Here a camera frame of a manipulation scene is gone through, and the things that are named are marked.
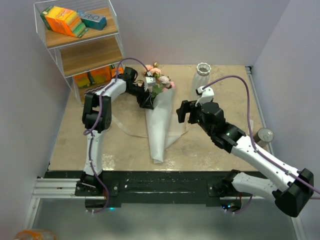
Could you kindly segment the white wrapping paper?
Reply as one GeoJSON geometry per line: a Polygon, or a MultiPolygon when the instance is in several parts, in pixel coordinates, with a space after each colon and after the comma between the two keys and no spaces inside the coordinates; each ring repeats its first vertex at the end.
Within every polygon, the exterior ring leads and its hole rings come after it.
{"type": "Polygon", "coordinates": [[[159,93],[153,101],[153,109],[145,110],[149,151],[154,164],[163,163],[165,150],[189,131],[173,113],[175,93],[174,88],[159,93]]]}

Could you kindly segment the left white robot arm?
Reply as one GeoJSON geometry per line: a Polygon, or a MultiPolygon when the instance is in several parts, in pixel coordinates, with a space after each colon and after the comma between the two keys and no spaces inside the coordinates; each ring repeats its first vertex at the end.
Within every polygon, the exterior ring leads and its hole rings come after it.
{"type": "Polygon", "coordinates": [[[103,183],[102,148],[104,135],[112,122],[112,102],[121,94],[128,93],[136,97],[142,109],[153,109],[153,98],[145,90],[145,84],[138,84],[138,72],[125,67],[118,78],[113,78],[102,89],[89,92],[84,97],[82,123],[84,135],[87,137],[87,153],[83,172],[76,187],[78,190],[87,191],[92,196],[99,196],[106,192],[103,183]]]}

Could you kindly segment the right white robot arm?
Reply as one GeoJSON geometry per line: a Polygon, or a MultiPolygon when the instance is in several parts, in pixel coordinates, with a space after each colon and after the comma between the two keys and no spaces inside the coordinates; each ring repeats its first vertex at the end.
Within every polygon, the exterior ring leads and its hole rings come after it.
{"type": "Polygon", "coordinates": [[[226,122],[218,103],[199,104],[184,100],[176,113],[179,123],[183,123],[189,114],[188,123],[198,124],[216,147],[244,160],[263,174],[260,178],[231,170],[213,186],[220,197],[248,193],[273,201],[284,214],[296,218],[313,196],[314,175],[310,170],[290,167],[256,146],[243,130],[226,122]]]}

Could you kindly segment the cream printed ribbon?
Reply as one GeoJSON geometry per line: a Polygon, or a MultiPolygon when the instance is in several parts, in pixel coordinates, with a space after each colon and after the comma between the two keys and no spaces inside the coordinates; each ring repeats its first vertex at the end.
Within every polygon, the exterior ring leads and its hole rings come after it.
{"type": "Polygon", "coordinates": [[[127,135],[138,138],[148,138],[146,134],[136,134],[129,130],[122,122],[120,122],[113,114],[111,115],[112,121],[127,135]]]}

